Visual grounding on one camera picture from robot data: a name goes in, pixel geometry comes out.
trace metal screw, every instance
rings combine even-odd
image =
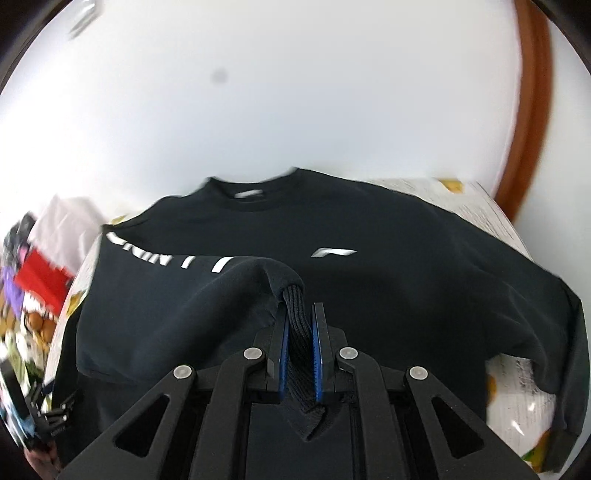
[[[340,350],[339,355],[347,360],[352,360],[353,358],[357,358],[359,352],[352,346],[346,346]]]
[[[173,375],[179,380],[182,380],[183,378],[189,377],[192,371],[193,370],[191,370],[191,367],[188,365],[179,365],[174,369]]]
[[[429,375],[427,370],[423,367],[412,367],[408,373],[410,373],[410,376],[415,380],[425,380]]]
[[[252,347],[244,350],[244,358],[246,358],[247,360],[256,360],[257,358],[260,358],[261,356],[262,356],[262,350],[260,348],[255,347],[255,346],[252,346]]]

